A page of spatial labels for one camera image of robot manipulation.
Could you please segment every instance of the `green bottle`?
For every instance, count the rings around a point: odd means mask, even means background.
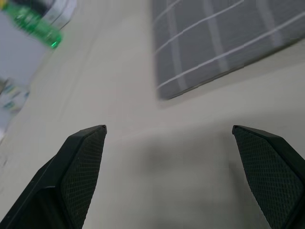
[[[0,9],[5,11],[19,28],[32,34],[52,49],[57,48],[60,44],[61,32],[45,22],[39,14],[32,11],[29,7],[0,0]]]

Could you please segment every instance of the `gray plaid mat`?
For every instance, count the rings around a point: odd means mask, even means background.
[[[305,35],[305,0],[151,0],[157,90],[170,99]]]

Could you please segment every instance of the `white stripe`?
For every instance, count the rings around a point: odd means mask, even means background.
[[[226,9],[224,9],[224,10],[222,10],[222,11],[219,11],[219,12],[217,12],[216,14],[213,14],[213,15],[207,17],[207,18],[203,18],[202,20],[196,22],[195,24],[193,24],[193,25],[187,27],[186,29],[184,29],[184,30],[182,30],[180,33],[178,33],[176,36],[174,36],[174,37],[172,37],[171,39],[169,39],[165,44],[161,45],[161,47],[159,47],[159,48],[155,51],[155,54],[157,54],[157,53],[158,53],[161,49],[163,49],[166,45],[168,45],[168,44],[169,44],[170,42],[172,42],[174,39],[176,39],[177,37],[181,36],[183,33],[185,33],[186,31],[190,30],[191,28],[193,28],[193,27],[199,25],[200,23],[202,23],[202,22],[204,22],[204,21],[206,21],[206,20],[209,20],[209,19],[211,19],[211,18],[213,18],[213,17],[216,17],[216,16],[218,16],[219,14],[222,14],[222,13],[227,12],[228,10],[234,8],[235,6],[238,6],[239,4],[241,4],[241,3],[243,3],[243,2],[244,2],[244,0],[241,0],[241,1],[235,3],[234,5],[232,5],[232,6],[228,7],[228,8],[226,8]]]
[[[214,14],[214,9],[210,0],[203,0],[203,10],[207,16],[211,16]],[[213,17],[210,20],[208,20],[208,26],[211,33],[214,51],[216,55],[221,55],[224,53],[224,48],[221,42],[221,37],[220,37],[216,17]],[[218,59],[218,65],[222,72],[226,72],[229,70],[228,62],[225,58]]]
[[[153,20],[153,25],[155,25],[157,23],[157,21],[164,15],[166,14],[172,7],[174,7],[178,2],[180,2],[181,0],[177,0],[175,2],[173,2],[172,4],[168,5],[167,8],[159,14],[159,16],[157,16],[154,20]]]
[[[265,27],[269,31],[274,29],[275,28],[275,19],[273,18],[273,15],[269,9],[267,1],[266,0],[257,0],[256,5],[258,8],[258,11],[261,14]],[[279,46],[283,45],[282,36],[279,31],[273,33],[270,38],[272,41],[272,45],[274,47],[279,47]]]
[[[173,37],[177,34],[176,17],[175,17],[175,12],[173,10],[170,10],[167,12],[167,21],[168,21],[170,36]],[[175,71],[175,74],[178,75],[182,72],[178,40],[173,41],[171,43],[171,47],[172,47],[171,51],[172,51],[174,71]],[[180,77],[178,79],[178,85],[179,85],[181,91],[184,91],[187,89],[184,77]]]
[[[232,49],[232,50],[230,50],[230,51],[228,51],[228,52],[226,52],[226,53],[224,53],[224,54],[222,54],[222,55],[216,56],[216,57],[214,57],[213,59],[210,59],[210,60],[208,60],[208,61],[206,61],[206,62],[204,62],[204,63],[201,63],[200,65],[198,65],[198,66],[196,66],[196,67],[193,67],[193,68],[191,68],[191,69],[189,69],[189,70],[187,70],[187,71],[185,71],[185,72],[183,72],[183,73],[181,73],[181,74],[179,74],[179,75],[173,77],[172,79],[169,79],[169,80],[165,81],[164,83],[160,84],[160,85],[157,87],[157,89],[159,89],[160,87],[166,85],[167,83],[169,83],[169,82],[171,82],[171,81],[173,81],[173,80],[175,80],[175,79],[178,79],[179,77],[181,77],[181,76],[183,76],[183,75],[185,75],[185,74],[187,74],[187,73],[190,73],[190,72],[192,72],[192,71],[194,71],[194,70],[196,70],[196,69],[198,69],[198,68],[200,68],[200,67],[202,67],[202,66],[205,66],[205,65],[207,65],[207,64],[209,64],[209,63],[212,63],[213,61],[216,61],[216,60],[218,60],[219,58],[223,58],[223,57],[225,57],[225,56],[227,56],[227,55],[230,55],[230,54],[232,54],[232,53],[234,53],[234,52],[236,52],[236,51],[239,51],[239,50],[241,50],[241,49],[243,49],[243,48],[245,48],[245,47],[247,47],[247,46],[249,46],[249,45],[251,45],[251,44],[253,44],[253,43],[257,42],[257,41],[259,41],[259,40],[261,40],[262,38],[265,38],[265,37],[271,35],[272,33],[274,33],[274,32],[276,32],[276,31],[279,31],[279,30],[283,29],[284,27],[290,25],[291,23],[293,23],[293,22],[299,20],[300,18],[302,18],[302,17],[304,17],[304,16],[305,16],[305,11],[304,11],[303,13],[300,13],[299,15],[293,17],[292,19],[286,21],[285,23],[281,24],[280,26],[274,28],[273,30],[271,30],[271,31],[269,31],[269,32],[266,32],[266,33],[260,35],[259,37],[255,38],[255,39],[253,39],[253,40],[251,40],[251,41],[249,41],[249,42],[247,42],[247,43],[245,43],[245,44],[243,44],[243,45],[241,45],[241,46],[239,46],[239,47],[237,47],[237,48],[235,48],[235,49]]]

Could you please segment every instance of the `gray placemat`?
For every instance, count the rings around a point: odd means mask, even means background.
[[[158,94],[170,99],[305,35],[304,0],[151,0]]]

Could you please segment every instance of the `blurry object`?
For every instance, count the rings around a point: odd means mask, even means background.
[[[25,104],[29,93],[27,88],[15,85],[8,80],[0,93],[0,108],[11,114],[18,113]]]
[[[54,27],[63,28],[72,18],[77,6],[76,0],[13,0],[28,6],[39,13],[45,21]]]
[[[42,17],[50,10],[53,5],[54,0],[11,0],[16,4],[30,7],[32,10],[36,11]]]
[[[2,229],[81,229],[95,191],[107,129],[67,138],[0,223]]]
[[[0,143],[2,142],[3,138],[5,137],[6,130],[10,123],[10,120],[13,118],[13,114],[9,111],[0,108]]]
[[[151,0],[157,90],[171,99],[305,36],[304,0]]]
[[[63,28],[71,20],[76,6],[76,0],[67,0],[67,5],[62,14],[53,22],[52,25],[58,29]]]
[[[250,189],[272,229],[305,228],[305,160],[281,137],[234,126]]]
[[[0,11],[0,33],[0,79],[30,85],[49,48],[13,26],[3,11]]]
[[[5,132],[6,132],[6,130],[0,127],[0,144],[1,144],[2,140],[4,139]],[[2,165],[0,163],[0,166],[3,167],[7,161],[7,156],[3,156],[2,154],[0,154],[0,161],[3,163]]]
[[[33,34],[52,49],[61,42],[61,33],[41,19],[41,16],[26,6],[19,6],[0,0],[0,8],[5,11],[13,22],[29,34]]]
[[[1,92],[3,91],[4,87],[5,87],[5,81],[2,81],[2,80],[0,79],[0,94],[1,94]]]

